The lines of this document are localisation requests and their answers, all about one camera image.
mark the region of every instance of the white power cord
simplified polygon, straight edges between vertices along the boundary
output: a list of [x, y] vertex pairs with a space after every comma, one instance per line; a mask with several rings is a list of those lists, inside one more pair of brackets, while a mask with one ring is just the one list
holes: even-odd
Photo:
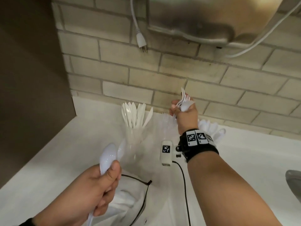
[[237, 56], [240, 56], [250, 50], [252, 50], [254, 47], [256, 47], [258, 44], [260, 44], [262, 41], [264, 41], [275, 29], [276, 27], [278, 27], [282, 21], [284, 21], [289, 15], [291, 15], [299, 6], [301, 5], [301, 1], [291, 10], [289, 11], [287, 14], [284, 15], [283, 18], [280, 19], [280, 21], [278, 21], [272, 28], [271, 30], [269, 30], [259, 41], [257, 41], [256, 43], [254, 43], [251, 47], [249, 47], [248, 49], [245, 49], [239, 53], [236, 54], [232, 54], [232, 55], [225, 55], [226, 58], [234, 58]]
[[143, 52], [144, 51], [147, 52], [148, 49], [147, 49], [147, 46], [146, 46], [146, 41], [145, 41], [145, 38], [143, 37], [141, 31], [140, 31], [140, 28], [138, 26], [137, 19], [136, 19], [136, 16], [135, 16], [133, 0], [130, 0], [130, 2], [131, 2], [131, 12], [132, 12], [132, 16], [133, 16], [133, 21], [134, 21], [134, 24], [135, 24], [135, 27], [136, 27], [136, 39], [137, 39], [138, 47], [141, 48]]

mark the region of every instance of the forearm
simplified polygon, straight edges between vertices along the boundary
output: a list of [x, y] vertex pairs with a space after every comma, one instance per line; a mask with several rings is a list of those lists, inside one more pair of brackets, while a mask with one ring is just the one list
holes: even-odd
[[215, 152], [194, 156], [188, 172], [207, 226], [281, 226], [259, 194]]

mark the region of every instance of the white countertop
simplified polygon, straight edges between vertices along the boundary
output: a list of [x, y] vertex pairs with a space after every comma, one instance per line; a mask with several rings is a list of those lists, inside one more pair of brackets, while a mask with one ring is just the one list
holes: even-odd
[[[78, 97], [73, 101], [77, 117], [0, 189], [0, 225], [18, 225], [34, 216], [81, 172], [97, 164], [107, 144], [121, 141], [120, 106]], [[301, 171], [301, 142], [225, 128], [220, 155], [263, 197], [284, 226], [299, 226], [301, 203], [290, 191], [285, 172]], [[191, 225], [205, 226], [183, 158], [176, 161], [186, 177]], [[188, 225], [183, 177], [177, 165], [171, 170], [169, 201], [154, 225]]]

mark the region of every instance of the white sensor device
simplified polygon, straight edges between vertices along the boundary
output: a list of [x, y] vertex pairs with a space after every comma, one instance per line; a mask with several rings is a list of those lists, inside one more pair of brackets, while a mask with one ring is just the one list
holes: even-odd
[[163, 140], [160, 149], [160, 162], [163, 166], [171, 166], [173, 144], [170, 140]]

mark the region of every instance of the wristband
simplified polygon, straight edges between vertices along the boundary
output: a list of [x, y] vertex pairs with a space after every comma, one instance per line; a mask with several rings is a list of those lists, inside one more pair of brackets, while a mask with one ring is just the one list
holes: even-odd
[[32, 218], [29, 218], [27, 221], [24, 223], [20, 224], [19, 226], [35, 226], [32, 222]]
[[188, 163], [190, 159], [202, 152], [212, 151], [219, 154], [211, 136], [199, 129], [190, 129], [180, 136], [177, 151], [181, 151]]

